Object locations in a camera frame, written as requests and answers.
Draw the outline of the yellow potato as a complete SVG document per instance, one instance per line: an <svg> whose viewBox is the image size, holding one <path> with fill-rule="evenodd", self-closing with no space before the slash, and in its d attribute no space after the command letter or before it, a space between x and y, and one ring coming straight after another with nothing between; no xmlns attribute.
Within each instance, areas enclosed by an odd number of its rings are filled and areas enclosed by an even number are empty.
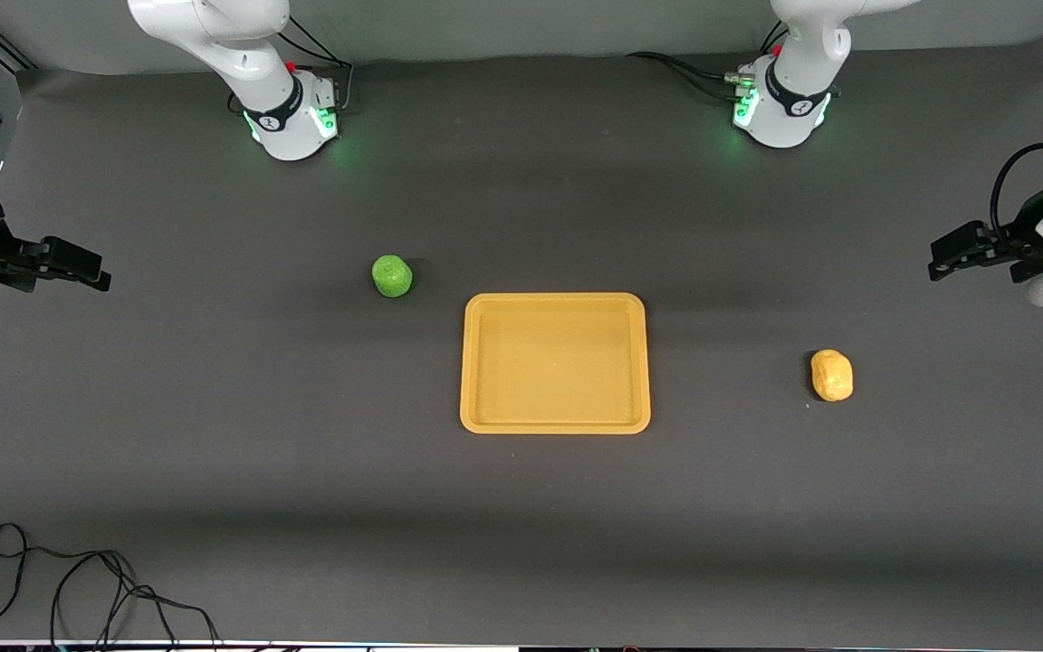
<svg viewBox="0 0 1043 652"><path fill-rule="evenodd" d="M816 351L809 362L816 396L828 403L851 399L856 381L851 360L840 351Z"/></svg>

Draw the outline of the green apple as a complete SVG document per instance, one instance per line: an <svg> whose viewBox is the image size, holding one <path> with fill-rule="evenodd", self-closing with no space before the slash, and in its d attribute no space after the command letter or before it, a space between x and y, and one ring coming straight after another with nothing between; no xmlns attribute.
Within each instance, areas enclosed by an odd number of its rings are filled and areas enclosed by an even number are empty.
<svg viewBox="0 0 1043 652"><path fill-rule="evenodd" d="M414 284L413 269L401 255L394 253L377 257L371 265L371 277L377 292L386 298L405 296Z"/></svg>

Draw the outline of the yellow plastic tray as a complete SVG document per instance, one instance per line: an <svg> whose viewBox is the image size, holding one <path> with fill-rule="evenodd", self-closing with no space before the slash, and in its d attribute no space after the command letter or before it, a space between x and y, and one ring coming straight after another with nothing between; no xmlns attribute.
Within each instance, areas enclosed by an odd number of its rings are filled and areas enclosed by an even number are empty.
<svg viewBox="0 0 1043 652"><path fill-rule="evenodd" d="M629 292L476 294L459 417L480 435L636 435L653 416L645 305Z"/></svg>

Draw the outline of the aluminium frame rail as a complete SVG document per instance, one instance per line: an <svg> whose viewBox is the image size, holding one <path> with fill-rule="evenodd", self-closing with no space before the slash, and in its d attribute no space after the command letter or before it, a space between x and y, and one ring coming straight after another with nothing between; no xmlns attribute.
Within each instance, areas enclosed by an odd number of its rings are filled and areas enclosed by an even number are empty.
<svg viewBox="0 0 1043 652"><path fill-rule="evenodd" d="M40 69L40 66L37 65L37 62L34 62L33 58L30 58L28 54L24 53L24 50L18 48L11 40L8 40L8 38L1 32L0 65L11 74L17 74L20 71Z"/></svg>

